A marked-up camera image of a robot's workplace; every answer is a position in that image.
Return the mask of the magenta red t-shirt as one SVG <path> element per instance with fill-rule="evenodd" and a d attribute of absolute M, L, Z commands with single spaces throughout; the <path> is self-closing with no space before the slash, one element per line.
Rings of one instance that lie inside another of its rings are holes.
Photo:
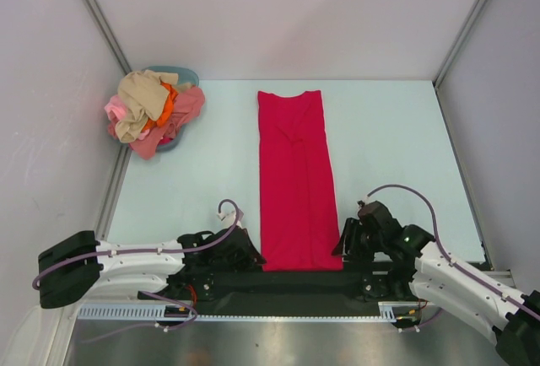
<path fill-rule="evenodd" d="M 259 92 L 262 256 L 267 272 L 340 271 L 340 239 L 321 91 Z"/>

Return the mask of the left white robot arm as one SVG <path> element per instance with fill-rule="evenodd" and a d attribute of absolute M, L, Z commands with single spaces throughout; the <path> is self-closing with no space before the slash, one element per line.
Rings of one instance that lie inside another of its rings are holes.
<path fill-rule="evenodd" d="M 240 226 L 183 234 L 156 245 L 112 244 L 85 230 L 39 254 L 32 287 L 44 309 L 149 293 L 174 299 L 195 284 L 196 273 L 259 271 L 265 262 Z"/>

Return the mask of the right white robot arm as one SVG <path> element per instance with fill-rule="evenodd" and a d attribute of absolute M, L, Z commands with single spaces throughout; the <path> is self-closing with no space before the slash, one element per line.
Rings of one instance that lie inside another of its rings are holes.
<path fill-rule="evenodd" d="M 509 365 L 539 363 L 539 292 L 523 293 L 445 253 L 415 224 L 402 226 L 380 202 L 362 203 L 348 218 L 334 256 L 368 264 L 391 258 L 389 289 L 398 299 L 426 300 L 471 326 L 494 344 Z"/>

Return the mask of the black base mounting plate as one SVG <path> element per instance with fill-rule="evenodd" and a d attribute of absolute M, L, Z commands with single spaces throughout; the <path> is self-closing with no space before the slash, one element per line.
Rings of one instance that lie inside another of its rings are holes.
<path fill-rule="evenodd" d="M 368 304 L 431 301 L 412 292 L 413 266 L 344 262 L 338 271 L 196 273 L 173 297 L 212 315 L 360 315 Z"/>

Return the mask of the salmon pink t-shirt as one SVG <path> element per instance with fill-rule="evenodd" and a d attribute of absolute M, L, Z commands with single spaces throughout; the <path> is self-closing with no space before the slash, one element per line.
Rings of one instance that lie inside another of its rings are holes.
<path fill-rule="evenodd" d="M 175 138 L 177 132 L 188 122 L 197 118 L 202 111 L 205 103 L 205 95 L 200 88 L 190 84 L 175 88 L 179 94 L 175 99 L 172 115 L 165 125 L 153 128 L 143 138 L 139 137 L 141 135 L 140 133 L 136 141 L 127 143 L 131 150 L 142 159 L 149 160 L 153 158 L 157 153 L 156 148 L 163 138 L 165 139 L 164 143 L 167 143 L 171 138 Z M 116 124 L 109 121 L 108 132 L 113 138 L 119 141 L 116 135 Z"/>

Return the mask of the orange t-shirt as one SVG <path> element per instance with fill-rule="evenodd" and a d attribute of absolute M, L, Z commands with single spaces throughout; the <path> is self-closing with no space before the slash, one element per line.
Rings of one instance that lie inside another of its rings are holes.
<path fill-rule="evenodd" d="M 170 118 L 170 116 L 172 115 L 172 112 L 174 110 L 174 103 L 175 103 L 176 97 L 179 94 L 178 91 L 173 85 L 169 83 L 165 83 L 161 81 L 160 85 L 163 88 L 168 90 L 168 96 L 167 96 L 167 99 L 165 100 L 164 108 L 162 110 L 161 115 L 156 121 L 153 121 L 151 119 L 147 120 L 141 132 L 141 135 L 139 136 L 140 138 L 146 137 L 153 128 L 164 126 L 165 123 Z"/>

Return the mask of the blue plastic laundry basket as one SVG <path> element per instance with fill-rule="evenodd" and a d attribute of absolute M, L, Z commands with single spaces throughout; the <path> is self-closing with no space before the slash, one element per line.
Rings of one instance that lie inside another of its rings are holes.
<path fill-rule="evenodd" d="M 149 66 L 148 70 L 163 73 L 176 73 L 178 75 L 178 84 L 191 83 L 194 86 L 199 85 L 199 77 L 191 69 L 185 67 L 174 66 Z M 164 143 L 164 138 L 159 142 L 156 148 L 157 153 L 165 153 L 174 149 L 181 140 L 181 130 L 179 130 L 175 138 L 171 138 L 167 143 Z"/>

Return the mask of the beige t-shirt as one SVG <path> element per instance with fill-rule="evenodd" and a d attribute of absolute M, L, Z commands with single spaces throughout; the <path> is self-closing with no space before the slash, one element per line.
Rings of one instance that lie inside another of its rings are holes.
<path fill-rule="evenodd" d="M 127 113 L 116 124 L 116 135 L 121 143 L 138 139 L 148 119 L 157 121 L 165 107 L 170 91 L 161 83 L 175 85 L 177 73 L 134 71 L 118 85 L 117 94 L 127 107 Z"/>

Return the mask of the aluminium extrusion rail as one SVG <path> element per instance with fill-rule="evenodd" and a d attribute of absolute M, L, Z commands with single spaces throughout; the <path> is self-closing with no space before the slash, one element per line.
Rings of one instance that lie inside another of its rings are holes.
<path fill-rule="evenodd" d="M 497 283 L 511 288 L 516 287 L 516 283 L 510 271 L 486 271 L 484 274 L 493 278 Z"/>

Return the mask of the left corner aluminium post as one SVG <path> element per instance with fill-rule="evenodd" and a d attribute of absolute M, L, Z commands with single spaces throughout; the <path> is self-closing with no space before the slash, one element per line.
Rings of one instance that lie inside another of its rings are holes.
<path fill-rule="evenodd" d="M 107 17 L 105 16 L 105 13 L 103 12 L 99 1 L 82 0 L 82 2 L 87 8 L 89 15 L 91 16 L 103 40 L 105 41 L 105 44 L 111 51 L 112 56 L 116 60 L 118 67 L 124 74 L 128 74 L 129 72 L 131 72 L 131 65 L 126 58 L 122 46 L 116 38 L 114 30 L 112 29 Z"/>

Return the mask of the corner aluminium post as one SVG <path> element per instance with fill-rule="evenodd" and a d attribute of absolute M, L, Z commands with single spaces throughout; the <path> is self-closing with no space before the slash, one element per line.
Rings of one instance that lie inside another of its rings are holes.
<path fill-rule="evenodd" d="M 475 0 L 473 2 L 461 28 L 457 32 L 456 38 L 452 42 L 449 51 L 446 53 L 445 58 L 440 64 L 440 68 L 432 81 L 435 91 L 438 91 L 440 86 L 444 83 L 447 74 L 458 59 L 460 53 L 463 51 L 469 37 L 479 23 L 484 10 L 488 7 L 489 2 L 490 0 Z"/>
<path fill-rule="evenodd" d="M 89 15 L 91 16 L 103 40 L 105 41 L 105 44 L 111 51 L 112 56 L 116 60 L 118 67 L 124 74 L 128 74 L 129 72 L 131 72 L 131 65 L 126 58 L 122 46 L 116 38 L 114 30 L 112 29 L 107 17 L 105 16 L 105 13 L 103 12 L 99 1 L 82 0 L 82 2 L 87 8 Z"/>

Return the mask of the right corner aluminium post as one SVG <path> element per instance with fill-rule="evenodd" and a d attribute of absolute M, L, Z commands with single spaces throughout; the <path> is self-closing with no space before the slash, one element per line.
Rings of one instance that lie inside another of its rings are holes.
<path fill-rule="evenodd" d="M 490 0 L 475 0 L 473 2 L 461 28 L 457 32 L 456 38 L 452 42 L 449 51 L 446 53 L 445 58 L 440 64 L 440 68 L 432 81 L 435 91 L 438 91 L 440 86 L 444 83 L 447 74 L 458 59 L 460 53 L 463 51 L 469 37 L 479 23 L 484 10 L 488 7 L 489 2 Z"/>

